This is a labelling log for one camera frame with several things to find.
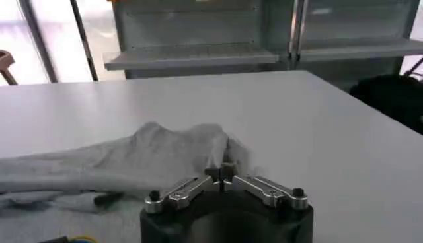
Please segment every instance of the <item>black bolt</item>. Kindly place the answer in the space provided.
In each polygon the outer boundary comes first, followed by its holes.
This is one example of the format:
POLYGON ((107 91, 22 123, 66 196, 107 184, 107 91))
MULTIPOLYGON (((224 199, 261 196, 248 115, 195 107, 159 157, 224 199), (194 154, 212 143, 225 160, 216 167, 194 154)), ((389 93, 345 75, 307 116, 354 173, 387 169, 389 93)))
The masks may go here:
POLYGON ((303 197, 304 196, 304 189, 303 188, 294 188, 292 195, 294 197, 303 197))
POLYGON ((160 200, 160 192, 157 190, 151 191, 149 196, 152 201, 160 200))

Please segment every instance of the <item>gray cloth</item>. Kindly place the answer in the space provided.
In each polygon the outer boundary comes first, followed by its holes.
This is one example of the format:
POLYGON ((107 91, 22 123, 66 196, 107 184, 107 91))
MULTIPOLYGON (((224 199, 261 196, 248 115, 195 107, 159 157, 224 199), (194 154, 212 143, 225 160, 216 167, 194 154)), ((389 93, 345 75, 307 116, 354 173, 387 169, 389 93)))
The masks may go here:
POLYGON ((93 199, 99 195, 143 198, 150 190, 220 167, 228 143, 235 168, 245 171, 247 150, 213 124, 170 131, 151 122, 130 137, 99 145, 2 159, 0 210, 37 204, 97 212, 93 199))

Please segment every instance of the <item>metal shelf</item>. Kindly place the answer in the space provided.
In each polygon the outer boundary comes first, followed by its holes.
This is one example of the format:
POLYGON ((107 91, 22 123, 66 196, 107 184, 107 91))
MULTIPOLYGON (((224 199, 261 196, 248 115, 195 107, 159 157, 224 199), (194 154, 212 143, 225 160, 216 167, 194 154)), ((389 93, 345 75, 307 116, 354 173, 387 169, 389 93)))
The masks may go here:
POLYGON ((301 48, 301 61, 333 61, 422 55, 423 42, 396 40, 347 40, 306 42, 301 48))
POLYGON ((250 43, 161 46, 105 54, 107 70, 164 69, 276 63, 278 55, 250 43))

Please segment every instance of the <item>white table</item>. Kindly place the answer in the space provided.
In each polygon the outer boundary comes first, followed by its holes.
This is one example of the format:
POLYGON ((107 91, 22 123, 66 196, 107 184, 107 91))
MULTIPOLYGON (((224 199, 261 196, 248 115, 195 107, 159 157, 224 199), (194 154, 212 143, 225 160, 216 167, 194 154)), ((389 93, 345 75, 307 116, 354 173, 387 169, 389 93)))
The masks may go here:
POLYGON ((305 188, 316 243, 423 242, 423 136, 304 71, 0 88, 0 156, 219 123, 305 188))

